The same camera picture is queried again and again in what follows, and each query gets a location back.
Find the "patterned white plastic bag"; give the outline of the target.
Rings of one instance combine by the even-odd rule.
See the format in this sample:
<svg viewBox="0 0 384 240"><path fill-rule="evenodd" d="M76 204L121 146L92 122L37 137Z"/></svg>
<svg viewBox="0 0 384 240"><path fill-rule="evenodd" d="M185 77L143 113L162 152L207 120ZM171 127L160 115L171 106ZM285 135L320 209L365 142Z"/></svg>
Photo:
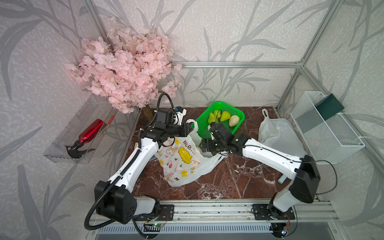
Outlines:
<svg viewBox="0 0 384 240"><path fill-rule="evenodd" d="M225 159L225 156L220 154L202 153L198 147L202 141L198 135L201 128L195 120L189 119L187 123L194 124L187 137L168 139L155 153L163 168L164 179L171 187L181 187L196 181L210 173Z"/></svg>

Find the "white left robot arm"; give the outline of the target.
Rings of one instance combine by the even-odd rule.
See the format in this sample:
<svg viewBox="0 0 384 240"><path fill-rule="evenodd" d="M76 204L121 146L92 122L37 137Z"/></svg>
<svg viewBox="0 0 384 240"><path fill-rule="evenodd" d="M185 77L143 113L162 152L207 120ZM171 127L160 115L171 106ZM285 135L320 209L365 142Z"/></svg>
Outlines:
<svg viewBox="0 0 384 240"><path fill-rule="evenodd" d="M157 110L152 122L138 133L138 146L121 168L108 181L95 186L95 203L86 215L84 227L88 231L100 229L114 222L127 224L139 215L156 211L156 200L135 198L135 184L151 157L168 139L186 137L193 130L184 123L187 110L176 107Z"/></svg>

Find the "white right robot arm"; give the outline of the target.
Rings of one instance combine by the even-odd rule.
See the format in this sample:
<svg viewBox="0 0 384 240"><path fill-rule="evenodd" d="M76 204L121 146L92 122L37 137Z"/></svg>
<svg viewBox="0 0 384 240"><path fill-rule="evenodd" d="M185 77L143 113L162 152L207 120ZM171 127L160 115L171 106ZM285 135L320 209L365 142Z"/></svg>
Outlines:
<svg viewBox="0 0 384 240"><path fill-rule="evenodd" d="M308 155L300 158L267 147L243 133L232 134L219 123L212 123L211 137L199 145L203 152L234 154L263 163L291 180L289 186L277 192L267 206L267 213L274 219L283 216L298 203L314 202L321 180L314 159Z"/></svg>

